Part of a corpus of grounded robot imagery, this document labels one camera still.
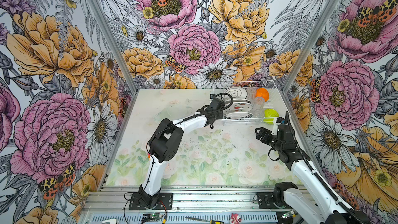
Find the green circuit board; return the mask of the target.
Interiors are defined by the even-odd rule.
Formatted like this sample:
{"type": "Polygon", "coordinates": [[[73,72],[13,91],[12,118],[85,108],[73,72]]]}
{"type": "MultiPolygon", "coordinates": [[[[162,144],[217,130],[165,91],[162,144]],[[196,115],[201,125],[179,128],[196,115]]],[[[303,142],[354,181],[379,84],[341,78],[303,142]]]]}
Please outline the green circuit board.
{"type": "Polygon", "coordinates": [[[150,222],[150,221],[154,221],[157,222],[161,219],[163,219],[164,214],[160,214],[160,213],[146,213],[143,214],[141,222],[150,222]]]}

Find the lime green plastic bowl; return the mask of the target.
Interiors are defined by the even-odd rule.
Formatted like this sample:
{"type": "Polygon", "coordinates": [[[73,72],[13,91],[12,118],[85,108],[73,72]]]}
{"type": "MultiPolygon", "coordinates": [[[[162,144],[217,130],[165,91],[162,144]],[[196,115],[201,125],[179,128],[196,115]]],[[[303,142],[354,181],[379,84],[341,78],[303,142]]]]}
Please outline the lime green plastic bowl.
{"type": "Polygon", "coordinates": [[[276,110],[268,108],[264,111],[263,122],[265,122],[266,124],[273,124],[274,120],[276,120],[278,117],[279,113],[276,110]]]}

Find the orange plastic bowl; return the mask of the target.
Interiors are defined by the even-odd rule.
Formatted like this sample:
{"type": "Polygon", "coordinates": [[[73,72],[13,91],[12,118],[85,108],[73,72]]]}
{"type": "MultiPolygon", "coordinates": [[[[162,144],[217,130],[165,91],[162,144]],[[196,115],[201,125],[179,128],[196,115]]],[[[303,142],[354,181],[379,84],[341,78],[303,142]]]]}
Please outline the orange plastic bowl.
{"type": "Polygon", "coordinates": [[[263,98],[265,102],[269,100],[269,91],[265,88],[258,88],[255,97],[263,98]]]}

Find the blue rimmed white plate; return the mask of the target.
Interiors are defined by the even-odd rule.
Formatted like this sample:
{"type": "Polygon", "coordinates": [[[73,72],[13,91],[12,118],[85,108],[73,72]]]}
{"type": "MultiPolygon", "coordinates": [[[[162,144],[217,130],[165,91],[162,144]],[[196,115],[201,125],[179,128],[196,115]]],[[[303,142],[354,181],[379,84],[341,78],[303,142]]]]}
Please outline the blue rimmed white plate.
{"type": "Polygon", "coordinates": [[[252,118],[253,114],[250,112],[230,112],[224,115],[224,119],[240,120],[252,118]]]}

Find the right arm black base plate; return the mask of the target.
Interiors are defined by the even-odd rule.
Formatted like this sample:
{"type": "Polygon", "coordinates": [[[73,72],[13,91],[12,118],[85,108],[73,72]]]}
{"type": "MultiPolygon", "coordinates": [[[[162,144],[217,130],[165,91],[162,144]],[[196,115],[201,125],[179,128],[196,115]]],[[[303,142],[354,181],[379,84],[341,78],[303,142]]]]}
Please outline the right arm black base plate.
{"type": "Polygon", "coordinates": [[[274,202],[274,194],[272,192],[257,192],[256,198],[259,209],[279,208],[274,202]]]}

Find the red white small object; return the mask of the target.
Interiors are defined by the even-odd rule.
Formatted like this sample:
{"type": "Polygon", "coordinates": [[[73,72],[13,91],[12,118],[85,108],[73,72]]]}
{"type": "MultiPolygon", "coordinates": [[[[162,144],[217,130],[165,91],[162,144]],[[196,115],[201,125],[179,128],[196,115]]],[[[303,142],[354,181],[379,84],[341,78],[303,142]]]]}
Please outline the red white small object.
{"type": "Polygon", "coordinates": [[[230,224],[241,224],[242,218],[237,213],[232,213],[230,218],[230,224]]]}

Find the aluminium frame rail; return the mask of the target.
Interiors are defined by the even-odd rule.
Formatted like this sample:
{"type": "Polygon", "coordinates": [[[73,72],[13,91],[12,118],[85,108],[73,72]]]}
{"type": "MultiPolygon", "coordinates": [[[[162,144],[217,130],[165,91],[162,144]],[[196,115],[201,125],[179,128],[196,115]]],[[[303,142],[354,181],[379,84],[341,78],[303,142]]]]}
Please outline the aluminium frame rail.
{"type": "MultiPolygon", "coordinates": [[[[106,186],[88,196],[83,213],[128,213],[127,200],[137,187],[106,186]]],[[[172,212],[258,211],[254,203],[259,192],[274,191],[274,186],[167,186],[162,193],[173,194],[172,212]]]]}

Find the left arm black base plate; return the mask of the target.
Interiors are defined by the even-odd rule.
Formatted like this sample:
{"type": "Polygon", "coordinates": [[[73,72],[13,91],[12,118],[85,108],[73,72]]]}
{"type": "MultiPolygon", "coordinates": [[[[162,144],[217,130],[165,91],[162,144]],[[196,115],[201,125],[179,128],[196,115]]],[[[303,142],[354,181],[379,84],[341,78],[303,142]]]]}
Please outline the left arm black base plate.
{"type": "Polygon", "coordinates": [[[157,193],[154,196],[145,192],[134,192],[129,199],[130,211],[171,210],[173,206],[173,193],[157,193]]]}

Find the green rimmed white plate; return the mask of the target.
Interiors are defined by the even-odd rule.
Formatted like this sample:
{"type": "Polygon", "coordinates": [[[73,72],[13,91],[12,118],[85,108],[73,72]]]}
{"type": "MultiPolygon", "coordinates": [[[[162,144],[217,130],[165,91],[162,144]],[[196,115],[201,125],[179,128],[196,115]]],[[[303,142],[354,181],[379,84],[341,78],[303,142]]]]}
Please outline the green rimmed white plate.
{"type": "Polygon", "coordinates": [[[234,99],[246,99],[248,96],[248,92],[243,87],[233,86],[224,91],[224,93],[229,94],[234,99]]]}

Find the clear plastic cup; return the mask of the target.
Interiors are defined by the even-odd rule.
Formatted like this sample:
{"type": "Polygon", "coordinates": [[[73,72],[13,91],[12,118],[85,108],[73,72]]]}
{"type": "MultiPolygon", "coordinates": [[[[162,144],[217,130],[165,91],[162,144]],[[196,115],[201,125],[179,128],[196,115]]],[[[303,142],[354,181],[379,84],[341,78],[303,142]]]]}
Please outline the clear plastic cup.
{"type": "Polygon", "coordinates": [[[261,96],[255,97],[253,100],[253,111],[263,110],[264,103],[265,103],[265,99],[263,97],[261,97],[261,96]]]}
{"type": "Polygon", "coordinates": [[[247,90],[247,93],[248,93],[248,95],[247,95],[248,99],[254,99],[256,97],[256,91],[257,91],[256,88],[249,87],[246,90],[247,90]]]}

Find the yellow handled screwdriver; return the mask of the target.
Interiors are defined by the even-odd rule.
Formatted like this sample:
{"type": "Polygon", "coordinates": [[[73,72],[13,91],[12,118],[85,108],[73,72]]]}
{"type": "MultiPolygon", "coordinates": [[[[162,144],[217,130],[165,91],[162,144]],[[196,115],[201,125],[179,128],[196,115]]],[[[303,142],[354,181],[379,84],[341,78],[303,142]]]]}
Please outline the yellow handled screwdriver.
{"type": "Polygon", "coordinates": [[[195,217],[186,217],[188,220],[193,220],[196,222],[204,222],[204,223],[209,223],[209,224],[224,224],[224,222],[220,220],[206,220],[206,219],[201,219],[201,218],[195,218],[195,217]]]}

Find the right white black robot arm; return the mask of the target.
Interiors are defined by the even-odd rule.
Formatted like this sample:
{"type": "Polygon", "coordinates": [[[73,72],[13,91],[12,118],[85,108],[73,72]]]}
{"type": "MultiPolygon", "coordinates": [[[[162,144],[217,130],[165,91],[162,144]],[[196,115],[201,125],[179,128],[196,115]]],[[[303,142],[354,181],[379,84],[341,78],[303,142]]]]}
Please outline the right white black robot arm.
{"type": "Polygon", "coordinates": [[[312,199],[305,197],[296,184],[282,182],[274,186],[272,194],[257,194],[259,207],[290,207],[309,224],[369,224],[368,216],[339,196],[301,149],[289,114],[277,117],[273,123],[272,130],[256,128],[256,139],[278,153],[277,160],[299,178],[312,199]]]}

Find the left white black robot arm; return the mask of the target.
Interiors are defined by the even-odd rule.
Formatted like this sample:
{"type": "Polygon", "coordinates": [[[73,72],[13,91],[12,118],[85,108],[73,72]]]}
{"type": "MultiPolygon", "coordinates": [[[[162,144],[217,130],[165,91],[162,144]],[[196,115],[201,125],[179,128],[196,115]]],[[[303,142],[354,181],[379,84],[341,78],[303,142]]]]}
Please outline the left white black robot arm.
{"type": "Polygon", "coordinates": [[[222,119],[223,111],[232,106],[226,105],[222,94],[214,95],[210,104],[203,106],[192,115],[180,120],[163,119],[147,143],[150,166],[144,182],[138,190],[139,205],[154,208],[159,200],[161,180],[167,162],[176,155],[183,135],[222,119]]]}

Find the strawberry pattern white plate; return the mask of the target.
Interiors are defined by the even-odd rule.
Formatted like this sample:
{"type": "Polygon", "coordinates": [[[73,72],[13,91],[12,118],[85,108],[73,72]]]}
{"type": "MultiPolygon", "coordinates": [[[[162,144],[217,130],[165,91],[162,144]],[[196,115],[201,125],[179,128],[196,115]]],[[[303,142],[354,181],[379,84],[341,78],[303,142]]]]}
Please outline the strawberry pattern white plate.
{"type": "Polygon", "coordinates": [[[232,106],[230,106],[227,111],[230,112],[250,112],[253,109],[253,105],[250,100],[243,99],[239,100],[237,99],[234,101],[232,106]]]}

